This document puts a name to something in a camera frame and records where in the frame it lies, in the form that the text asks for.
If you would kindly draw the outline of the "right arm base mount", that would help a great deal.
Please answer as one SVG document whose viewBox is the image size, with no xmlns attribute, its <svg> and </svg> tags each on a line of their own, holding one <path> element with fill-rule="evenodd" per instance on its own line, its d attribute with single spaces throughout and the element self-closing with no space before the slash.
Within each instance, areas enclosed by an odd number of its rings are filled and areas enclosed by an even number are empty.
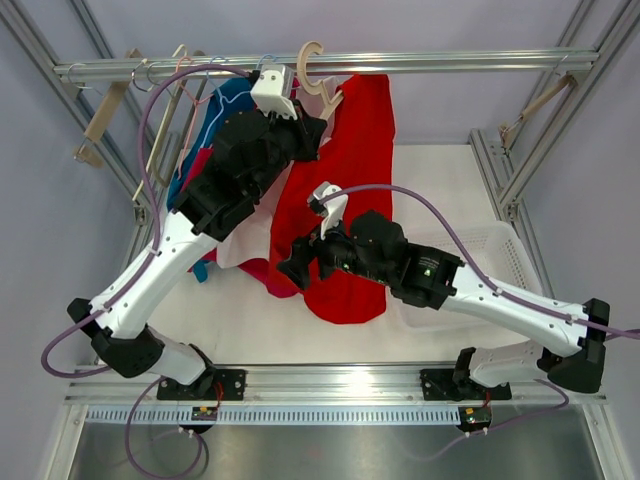
<svg viewBox="0 0 640 480">
<path fill-rule="evenodd" d="M 476 348 L 463 349 L 453 367 L 426 368 L 420 371 L 420 384 L 426 401 L 511 400 L 509 384 L 485 387 L 471 379 L 470 362 Z"/>
</svg>

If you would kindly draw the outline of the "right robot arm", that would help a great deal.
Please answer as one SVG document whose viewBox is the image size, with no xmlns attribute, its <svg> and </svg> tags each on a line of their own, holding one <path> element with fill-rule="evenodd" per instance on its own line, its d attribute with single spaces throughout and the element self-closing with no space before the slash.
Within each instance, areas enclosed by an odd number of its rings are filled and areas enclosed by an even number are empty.
<svg viewBox="0 0 640 480">
<path fill-rule="evenodd" d="M 606 356 L 601 329 L 610 312 L 604 301 L 561 303 L 482 279 L 458 256 L 409 242 L 399 224 L 375 211 L 356 217 L 349 228 L 322 222 L 293 241 L 277 268 L 306 290 L 312 262 L 321 280 L 343 271 L 387 287 L 412 307 L 470 315 L 525 336 L 495 349 L 461 350 L 451 375 L 430 382 L 447 399 L 482 398 L 491 388 L 538 379 L 583 394 L 600 389 Z"/>
</svg>

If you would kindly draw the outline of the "beige plastic hanger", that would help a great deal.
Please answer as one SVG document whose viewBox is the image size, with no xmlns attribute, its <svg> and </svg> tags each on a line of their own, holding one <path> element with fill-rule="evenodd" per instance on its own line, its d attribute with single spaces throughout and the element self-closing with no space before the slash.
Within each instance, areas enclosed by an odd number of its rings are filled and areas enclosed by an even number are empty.
<svg viewBox="0 0 640 480">
<path fill-rule="evenodd" d="M 333 94 L 331 94 L 328 90 L 326 79 L 313 80 L 310 78 L 308 70 L 309 59 L 312 55 L 321 55 L 323 52 L 324 47 L 321 43 L 317 41 L 306 42 L 297 54 L 296 73 L 303 90 L 311 96 L 318 96 L 321 98 L 323 110 L 321 111 L 319 118 L 328 121 L 336 111 L 337 107 L 344 100 L 344 93 L 341 89 L 337 89 Z"/>
</svg>

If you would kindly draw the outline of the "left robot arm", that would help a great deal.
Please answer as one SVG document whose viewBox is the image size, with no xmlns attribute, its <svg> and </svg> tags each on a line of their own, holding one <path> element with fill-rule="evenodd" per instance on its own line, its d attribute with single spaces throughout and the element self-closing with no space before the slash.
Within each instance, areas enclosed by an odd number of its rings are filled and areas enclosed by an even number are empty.
<svg viewBox="0 0 640 480">
<path fill-rule="evenodd" d="M 147 250 L 101 295 L 69 304 L 69 316 L 98 357 L 122 377 L 161 375 L 194 399 L 212 392 L 210 360 L 195 346 L 157 333 L 148 320 L 179 277 L 254 213 L 292 161 L 316 160 L 327 123 L 300 102 L 293 106 L 293 119 L 259 110 L 231 115 Z"/>
</svg>

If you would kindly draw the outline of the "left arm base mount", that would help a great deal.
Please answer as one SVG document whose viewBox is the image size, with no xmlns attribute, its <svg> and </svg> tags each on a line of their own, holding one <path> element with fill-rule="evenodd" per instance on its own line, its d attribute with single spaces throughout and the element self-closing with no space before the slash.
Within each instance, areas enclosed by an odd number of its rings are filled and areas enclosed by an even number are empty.
<svg viewBox="0 0 640 480">
<path fill-rule="evenodd" d="M 208 368 L 190 385 L 162 380 L 156 398 L 163 401 L 242 401 L 247 371 L 238 368 Z"/>
</svg>

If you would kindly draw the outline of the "white t shirt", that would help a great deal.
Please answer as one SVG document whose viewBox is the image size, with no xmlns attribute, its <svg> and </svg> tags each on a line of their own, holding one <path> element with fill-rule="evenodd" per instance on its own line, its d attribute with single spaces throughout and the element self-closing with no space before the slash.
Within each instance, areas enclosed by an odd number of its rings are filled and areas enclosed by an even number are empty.
<svg viewBox="0 0 640 480">
<path fill-rule="evenodd" d="M 340 79 L 330 76 L 326 79 L 326 88 L 330 98 L 338 92 Z M 324 109 L 321 95 L 311 95 L 303 88 L 298 89 L 297 98 L 311 116 L 319 117 Z M 327 120 L 327 127 L 321 136 L 320 146 L 331 140 L 335 120 L 333 114 Z M 288 179 L 291 165 L 280 174 L 274 185 L 256 207 L 256 211 L 244 220 L 216 249 L 207 253 L 201 262 L 216 264 L 221 269 L 240 268 L 254 277 L 265 276 L 268 270 L 268 257 L 272 220 L 280 195 Z"/>
</svg>

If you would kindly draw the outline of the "light blue wire hanger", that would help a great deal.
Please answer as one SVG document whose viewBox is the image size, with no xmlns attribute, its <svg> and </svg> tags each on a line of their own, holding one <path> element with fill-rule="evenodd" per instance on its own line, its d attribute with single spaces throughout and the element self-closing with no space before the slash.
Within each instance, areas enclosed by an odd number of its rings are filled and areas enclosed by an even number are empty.
<svg viewBox="0 0 640 480">
<path fill-rule="evenodd" d="M 250 88 L 249 80 L 240 76 L 230 78 L 221 84 L 215 84 L 207 105 L 203 125 L 195 141 L 197 149 L 210 147 L 214 136 L 232 114 L 254 109 Z"/>
<path fill-rule="evenodd" d="M 264 54 L 258 60 L 255 69 L 259 71 L 263 71 L 265 69 L 270 69 L 277 62 L 278 57 L 273 54 Z"/>
</svg>

